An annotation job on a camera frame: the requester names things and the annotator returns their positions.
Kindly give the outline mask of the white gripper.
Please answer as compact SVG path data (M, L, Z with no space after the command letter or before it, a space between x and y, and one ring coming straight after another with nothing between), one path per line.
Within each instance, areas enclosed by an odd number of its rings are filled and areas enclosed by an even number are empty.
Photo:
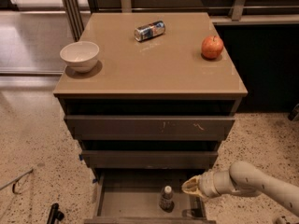
M188 195L201 198L214 198L216 196L216 190L213 175L212 172L204 172L200 176L195 175L185 181L181 189Z

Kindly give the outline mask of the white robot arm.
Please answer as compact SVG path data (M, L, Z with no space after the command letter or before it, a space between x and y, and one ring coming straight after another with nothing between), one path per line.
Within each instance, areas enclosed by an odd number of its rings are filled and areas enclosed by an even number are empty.
M299 188L263 173L246 161L236 161L228 170L209 170L195 175L185 181L181 189L188 195L202 198L216 198L223 194L255 197L263 193L299 216Z

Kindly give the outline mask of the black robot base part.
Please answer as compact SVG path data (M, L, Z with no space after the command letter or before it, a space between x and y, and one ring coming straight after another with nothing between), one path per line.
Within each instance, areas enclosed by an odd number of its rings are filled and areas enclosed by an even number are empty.
M51 206L47 224L55 224L57 221L64 219L64 213L59 210L59 204L54 203Z

